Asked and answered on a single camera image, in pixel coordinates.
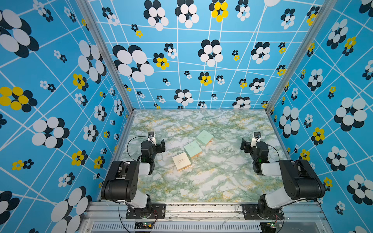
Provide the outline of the beige drawer jewelry box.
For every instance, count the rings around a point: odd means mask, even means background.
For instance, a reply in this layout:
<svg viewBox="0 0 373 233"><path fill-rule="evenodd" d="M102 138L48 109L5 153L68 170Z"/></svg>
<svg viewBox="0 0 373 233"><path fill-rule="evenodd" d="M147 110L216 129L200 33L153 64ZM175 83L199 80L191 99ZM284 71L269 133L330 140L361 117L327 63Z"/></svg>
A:
<svg viewBox="0 0 373 233"><path fill-rule="evenodd" d="M181 170L191 166L190 159L185 152L174 156L173 157L173 162L176 166L177 171L181 171Z"/></svg>

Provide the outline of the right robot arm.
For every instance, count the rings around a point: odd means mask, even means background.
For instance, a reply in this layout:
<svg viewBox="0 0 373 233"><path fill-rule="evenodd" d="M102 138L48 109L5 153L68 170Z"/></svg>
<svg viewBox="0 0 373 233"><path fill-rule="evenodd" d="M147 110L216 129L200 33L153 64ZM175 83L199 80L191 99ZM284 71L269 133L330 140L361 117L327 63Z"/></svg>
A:
<svg viewBox="0 0 373 233"><path fill-rule="evenodd" d="M260 196L257 215L268 219L283 207L298 201L312 201L325 195L320 181L307 160L278 160L269 162L269 144L253 138L251 142L241 140L241 150L252 158L253 170L259 176L281 177L283 186L272 193Z"/></svg>

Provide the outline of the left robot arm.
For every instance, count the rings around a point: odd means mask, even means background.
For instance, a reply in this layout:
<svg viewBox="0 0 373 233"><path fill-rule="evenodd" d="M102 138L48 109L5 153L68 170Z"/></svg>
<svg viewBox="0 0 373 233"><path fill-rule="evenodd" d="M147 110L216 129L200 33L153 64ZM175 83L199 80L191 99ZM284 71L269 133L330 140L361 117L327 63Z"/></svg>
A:
<svg viewBox="0 0 373 233"><path fill-rule="evenodd" d="M165 141L154 144L152 139L141 143L139 161L113 161L101 189L101 199L128 207L127 219L155 218L150 195L138 190L139 176L151 175L155 157L166 150Z"/></svg>

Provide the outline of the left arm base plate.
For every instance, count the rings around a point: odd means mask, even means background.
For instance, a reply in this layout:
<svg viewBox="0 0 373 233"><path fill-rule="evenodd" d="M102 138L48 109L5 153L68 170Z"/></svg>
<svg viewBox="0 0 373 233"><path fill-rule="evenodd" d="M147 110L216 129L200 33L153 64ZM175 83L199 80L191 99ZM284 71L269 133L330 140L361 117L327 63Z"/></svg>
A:
<svg viewBox="0 0 373 233"><path fill-rule="evenodd" d="M166 204L154 203L148 204L145 208L133 208L127 205L126 219L164 219L166 213Z"/></svg>

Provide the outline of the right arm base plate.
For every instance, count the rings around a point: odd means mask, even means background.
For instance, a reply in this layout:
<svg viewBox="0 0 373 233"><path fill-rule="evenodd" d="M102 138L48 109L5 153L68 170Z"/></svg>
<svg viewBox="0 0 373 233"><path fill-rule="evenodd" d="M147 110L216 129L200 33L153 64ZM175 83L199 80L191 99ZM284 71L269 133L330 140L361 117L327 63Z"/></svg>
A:
<svg viewBox="0 0 373 233"><path fill-rule="evenodd" d="M283 220L285 217L281 209L271 209L266 205L258 207L258 204L241 204L238 211L244 215L245 220Z"/></svg>

